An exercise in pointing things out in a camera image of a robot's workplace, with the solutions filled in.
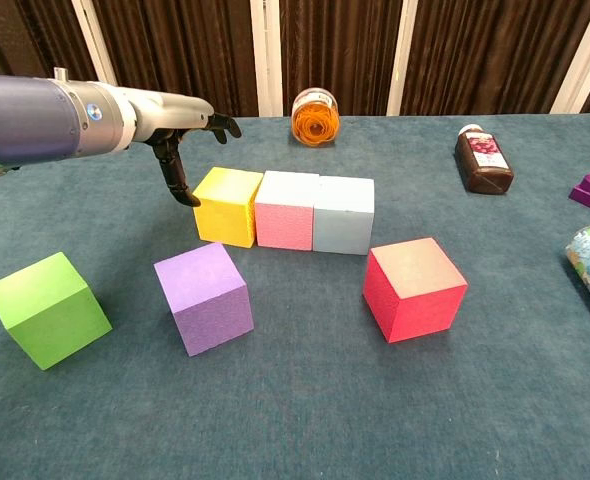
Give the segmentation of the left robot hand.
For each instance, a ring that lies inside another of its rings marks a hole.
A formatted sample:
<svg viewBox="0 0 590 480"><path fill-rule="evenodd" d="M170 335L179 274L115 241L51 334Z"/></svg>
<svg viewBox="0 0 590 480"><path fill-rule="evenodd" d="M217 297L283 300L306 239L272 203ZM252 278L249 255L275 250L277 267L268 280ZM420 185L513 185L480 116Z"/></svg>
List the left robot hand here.
<svg viewBox="0 0 590 480"><path fill-rule="evenodd" d="M200 200L190 191L179 143L191 130L211 131L221 144L227 137L242 136L240 127L231 116L214 111L207 101L181 94L122 88L136 114L135 142L153 149L166 185L181 204L198 207Z"/></svg>

